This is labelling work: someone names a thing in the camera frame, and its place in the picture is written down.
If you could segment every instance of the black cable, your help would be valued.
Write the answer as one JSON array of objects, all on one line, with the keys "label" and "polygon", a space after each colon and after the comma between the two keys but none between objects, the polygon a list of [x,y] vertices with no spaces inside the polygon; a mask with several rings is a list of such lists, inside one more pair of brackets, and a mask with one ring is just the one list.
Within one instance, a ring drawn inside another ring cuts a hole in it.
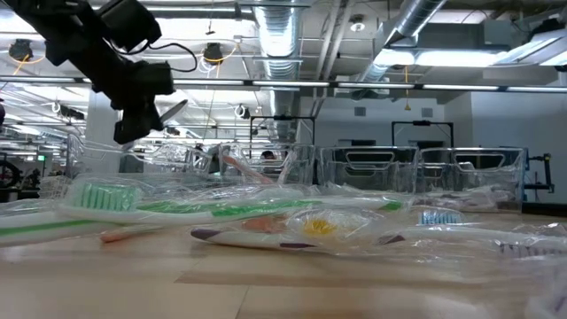
[{"label": "black cable", "polygon": [[177,68],[172,67],[171,68],[172,70],[177,71],[177,72],[185,72],[185,73],[189,73],[189,72],[193,72],[193,71],[197,70],[197,66],[198,66],[197,57],[195,56],[195,53],[193,53],[193,51],[191,51],[189,48],[187,48],[187,47],[185,47],[185,46],[183,46],[179,43],[170,43],[170,44],[165,44],[165,45],[162,45],[162,46],[159,46],[159,47],[152,47],[151,45],[148,45],[148,47],[152,50],[161,50],[161,49],[165,49],[165,48],[170,47],[170,46],[176,46],[180,49],[183,49],[183,50],[189,52],[189,54],[193,57],[193,60],[195,61],[195,66],[192,69],[182,70],[182,69],[177,69]]},{"label": "black cable", "polygon": [[109,41],[109,43],[110,43],[110,46],[113,47],[113,50],[116,51],[116,53],[118,53],[118,54],[120,54],[120,55],[136,55],[136,54],[140,54],[140,53],[146,51],[146,50],[150,47],[150,43],[149,43],[149,42],[146,42],[146,43],[144,44],[144,46],[143,46],[141,49],[139,49],[139,50],[131,51],[131,52],[122,52],[122,51],[118,50],[118,48],[116,48],[116,47],[114,46],[114,43],[113,43],[112,41]]}]

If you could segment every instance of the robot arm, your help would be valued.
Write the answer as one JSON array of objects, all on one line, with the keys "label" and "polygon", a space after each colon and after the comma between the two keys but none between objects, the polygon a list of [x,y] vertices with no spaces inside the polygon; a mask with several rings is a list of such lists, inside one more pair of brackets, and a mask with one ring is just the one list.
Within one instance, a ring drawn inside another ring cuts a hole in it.
[{"label": "robot arm", "polygon": [[46,58],[55,66],[69,60],[105,93],[122,120],[114,141],[125,144],[147,136],[163,123],[154,104],[156,95],[174,92],[167,62],[149,64],[123,58],[116,47],[144,49],[161,37],[158,22],[136,0],[112,0],[94,11],[85,0],[4,0],[45,38]]}]

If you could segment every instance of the ventilation duct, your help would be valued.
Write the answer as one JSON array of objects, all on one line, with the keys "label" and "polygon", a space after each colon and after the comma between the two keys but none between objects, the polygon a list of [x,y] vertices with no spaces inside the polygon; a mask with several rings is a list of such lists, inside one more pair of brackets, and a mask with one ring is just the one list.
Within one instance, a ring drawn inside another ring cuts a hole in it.
[{"label": "ventilation duct", "polygon": [[[357,78],[358,82],[378,82],[388,71],[390,66],[380,60],[382,49],[393,43],[401,46],[415,47],[417,35],[425,27],[427,22],[441,9],[447,0],[406,0],[401,5],[400,14],[394,19],[386,21],[378,29],[374,61],[367,66],[364,72]],[[368,90],[358,90],[352,95],[353,99],[361,99],[372,94]]]},{"label": "ventilation duct", "polygon": [[[267,58],[288,58],[296,55],[299,36],[300,12],[290,7],[255,7],[262,54]],[[278,60],[264,63],[269,80],[297,80],[299,64]],[[299,114],[299,92],[274,88],[270,91],[272,115],[297,116]],[[297,121],[276,121],[276,139],[293,142]]]}]

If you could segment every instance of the clear plastic bin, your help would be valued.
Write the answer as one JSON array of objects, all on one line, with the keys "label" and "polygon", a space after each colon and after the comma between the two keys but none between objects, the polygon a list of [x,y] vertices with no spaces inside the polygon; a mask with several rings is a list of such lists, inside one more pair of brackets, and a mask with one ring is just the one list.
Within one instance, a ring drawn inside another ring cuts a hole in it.
[{"label": "clear plastic bin", "polygon": [[182,144],[164,144],[154,152],[126,152],[119,147],[82,141],[69,135],[66,175],[82,173],[196,173],[207,174],[211,156]]},{"label": "clear plastic bin", "polygon": [[304,144],[221,144],[221,175],[246,183],[313,183],[315,147]]},{"label": "clear plastic bin", "polygon": [[319,150],[317,178],[361,190],[414,193],[417,148],[323,147]]},{"label": "clear plastic bin", "polygon": [[519,148],[436,148],[420,152],[422,204],[469,212],[520,212],[525,152]]}]

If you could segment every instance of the wooden table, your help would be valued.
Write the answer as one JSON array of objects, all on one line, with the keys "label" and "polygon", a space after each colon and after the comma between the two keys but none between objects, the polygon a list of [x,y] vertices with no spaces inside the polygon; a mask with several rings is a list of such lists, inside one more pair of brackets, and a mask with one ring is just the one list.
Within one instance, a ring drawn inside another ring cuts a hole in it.
[{"label": "wooden table", "polygon": [[186,229],[0,249],[7,319],[521,318],[530,288],[511,284],[502,292],[460,267],[209,245]]}]

